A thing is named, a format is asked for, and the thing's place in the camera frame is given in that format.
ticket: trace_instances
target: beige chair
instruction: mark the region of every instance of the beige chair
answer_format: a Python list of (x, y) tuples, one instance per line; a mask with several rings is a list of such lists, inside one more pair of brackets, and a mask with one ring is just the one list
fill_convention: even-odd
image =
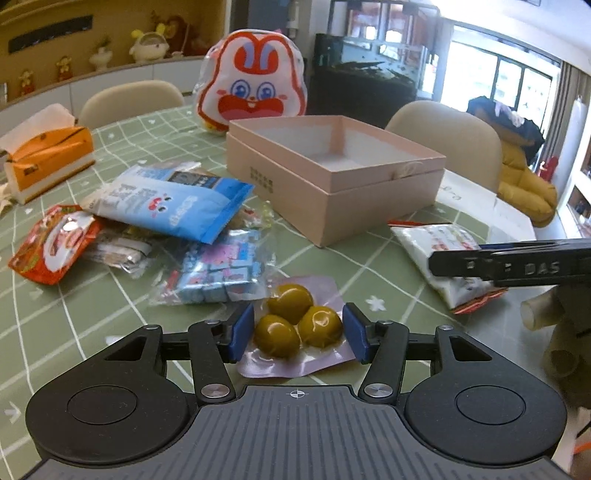
[(420, 100), (396, 112), (386, 130), (445, 155), (448, 170), (497, 193), (503, 159), (501, 140), (479, 118)]
[(137, 115), (183, 106), (183, 95), (162, 80), (143, 80), (107, 88), (82, 107), (79, 125), (98, 128)]

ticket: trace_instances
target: brown egg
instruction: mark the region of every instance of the brown egg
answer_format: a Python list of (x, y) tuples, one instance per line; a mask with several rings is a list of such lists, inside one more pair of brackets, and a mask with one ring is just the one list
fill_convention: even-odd
[(318, 348), (337, 342), (343, 334), (343, 323), (329, 307), (311, 307), (297, 327), (302, 341)]
[(255, 326), (254, 341), (267, 355), (279, 358), (294, 356), (300, 349), (295, 327), (277, 315), (265, 315)]
[(297, 325), (313, 304), (310, 292), (295, 283), (279, 285), (277, 295), (267, 300), (269, 313), (283, 317), (292, 325)]

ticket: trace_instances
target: yellow puffer jacket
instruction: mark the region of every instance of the yellow puffer jacket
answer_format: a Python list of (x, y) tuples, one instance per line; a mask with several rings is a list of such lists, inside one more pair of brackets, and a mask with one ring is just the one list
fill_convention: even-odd
[(548, 225), (558, 204), (556, 188), (527, 167), (521, 147), (503, 139), (501, 145), (503, 165), (499, 198), (530, 217), (535, 227)]

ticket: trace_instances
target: curtain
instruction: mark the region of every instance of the curtain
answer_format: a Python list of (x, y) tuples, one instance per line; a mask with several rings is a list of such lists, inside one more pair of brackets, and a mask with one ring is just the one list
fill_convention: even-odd
[(588, 105), (590, 90), (591, 77), (563, 61), (550, 126), (540, 160), (548, 160), (555, 155), (560, 156), (574, 101), (580, 97), (582, 102)]

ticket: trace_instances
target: red cartoon mouth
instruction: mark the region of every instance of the red cartoon mouth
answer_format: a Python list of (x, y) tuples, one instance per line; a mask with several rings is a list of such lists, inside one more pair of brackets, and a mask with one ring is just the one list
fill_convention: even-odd
[(217, 109), (226, 121), (243, 118), (262, 118), (283, 115), (283, 102), (278, 98), (255, 100), (253, 102), (235, 95), (224, 95), (219, 99)]
[(155, 198), (154, 200), (152, 200), (150, 202), (150, 204), (148, 205), (148, 210), (156, 210), (156, 208), (158, 208), (158, 204), (162, 201), (162, 198), (158, 197)]

